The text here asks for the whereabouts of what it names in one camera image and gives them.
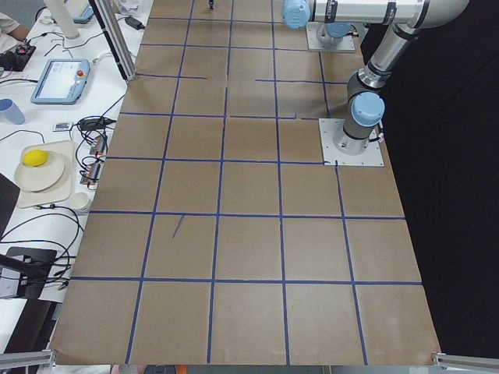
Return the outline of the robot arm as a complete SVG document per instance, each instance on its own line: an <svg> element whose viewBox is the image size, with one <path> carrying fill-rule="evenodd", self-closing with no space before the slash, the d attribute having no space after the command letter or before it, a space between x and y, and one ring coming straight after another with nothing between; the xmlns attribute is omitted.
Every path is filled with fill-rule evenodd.
<svg viewBox="0 0 499 374"><path fill-rule="evenodd" d="M323 44L338 44L352 29L351 23L321 23L317 31L317 39Z"/></svg>
<svg viewBox="0 0 499 374"><path fill-rule="evenodd" d="M364 152L373 128L380 123L385 105L378 92L391 76L395 63L423 29L450 23L463 13L467 1L285 1L284 24L297 30L309 22L328 29L336 23L374 23L388 28L365 66L354 72L347 85L349 113L333 135L334 146L344 154Z"/></svg>

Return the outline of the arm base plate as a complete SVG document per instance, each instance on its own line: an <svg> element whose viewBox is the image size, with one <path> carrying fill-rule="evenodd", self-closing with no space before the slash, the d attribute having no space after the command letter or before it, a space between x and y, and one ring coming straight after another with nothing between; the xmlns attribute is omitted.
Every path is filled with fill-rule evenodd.
<svg viewBox="0 0 499 374"><path fill-rule="evenodd" d="M308 48L311 51L353 53L355 45L351 29L351 23L309 22L306 25Z"/></svg>
<svg viewBox="0 0 499 374"><path fill-rule="evenodd" d="M384 161L376 130L361 140L344 133L341 118L320 118L323 163L330 166L383 167Z"/></svg>

